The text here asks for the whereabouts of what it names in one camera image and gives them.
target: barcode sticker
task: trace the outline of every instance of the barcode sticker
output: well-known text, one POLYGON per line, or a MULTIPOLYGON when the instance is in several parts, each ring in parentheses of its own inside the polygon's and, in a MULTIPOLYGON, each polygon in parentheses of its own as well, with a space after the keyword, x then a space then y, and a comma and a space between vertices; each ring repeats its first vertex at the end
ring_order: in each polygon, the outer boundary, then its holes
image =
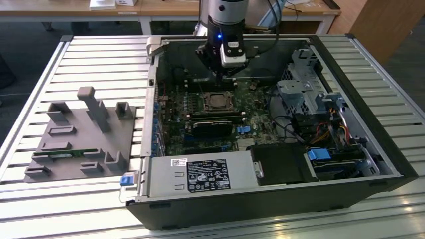
POLYGON ((187 158, 172 158, 172 167, 176 166, 185 166, 187 165, 187 158))

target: table leg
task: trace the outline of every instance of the table leg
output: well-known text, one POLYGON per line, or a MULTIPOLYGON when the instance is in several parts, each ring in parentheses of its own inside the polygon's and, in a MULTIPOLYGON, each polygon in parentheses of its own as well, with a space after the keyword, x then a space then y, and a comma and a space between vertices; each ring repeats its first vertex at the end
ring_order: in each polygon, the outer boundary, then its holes
POLYGON ((334 16, 324 16, 324 20, 320 22, 316 34, 328 34, 328 31, 330 29, 332 23, 333 23, 334 16))
POLYGON ((152 35, 152 30, 151 30, 151 17, 149 16, 141 16, 139 18, 139 22, 141 25, 141 31, 144 35, 152 35))
POLYGON ((47 31, 53 31, 53 27, 52 27, 52 22, 51 21, 44 21, 41 22, 43 26, 44 26, 44 29, 47 31))

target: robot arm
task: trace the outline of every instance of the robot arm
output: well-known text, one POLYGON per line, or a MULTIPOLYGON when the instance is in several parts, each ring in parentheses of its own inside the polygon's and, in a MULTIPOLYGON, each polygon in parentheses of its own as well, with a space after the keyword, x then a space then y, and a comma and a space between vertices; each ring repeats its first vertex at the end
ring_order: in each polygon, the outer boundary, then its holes
POLYGON ((248 0, 204 0, 201 4, 208 6, 208 40, 196 54, 220 82, 248 65, 243 38, 248 0))

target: white box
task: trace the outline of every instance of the white box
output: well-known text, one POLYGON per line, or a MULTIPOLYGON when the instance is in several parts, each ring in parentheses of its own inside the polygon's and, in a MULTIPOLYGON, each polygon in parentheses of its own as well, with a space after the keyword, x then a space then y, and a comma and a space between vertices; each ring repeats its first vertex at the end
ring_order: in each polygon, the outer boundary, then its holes
POLYGON ((137 0, 116 0, 117 5, 121 6, 135 6, 137 0))
POLYGON ((91 0, 91 11, 116 9, 115 0, 91 0))

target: motherboard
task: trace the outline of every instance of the motherboard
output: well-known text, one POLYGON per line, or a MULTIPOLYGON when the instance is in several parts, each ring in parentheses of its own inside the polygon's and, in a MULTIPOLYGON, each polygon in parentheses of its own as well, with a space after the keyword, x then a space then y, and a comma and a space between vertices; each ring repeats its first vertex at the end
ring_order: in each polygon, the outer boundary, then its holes
POLYGON ((207 84, 191 83, 192 88, 185 84, 168 90, 163 84, 159 90, 167 156, 241 151, 278 142, 266 108, 269 85, 244 79, 224 86, 227 91, 212 92, 207 84))

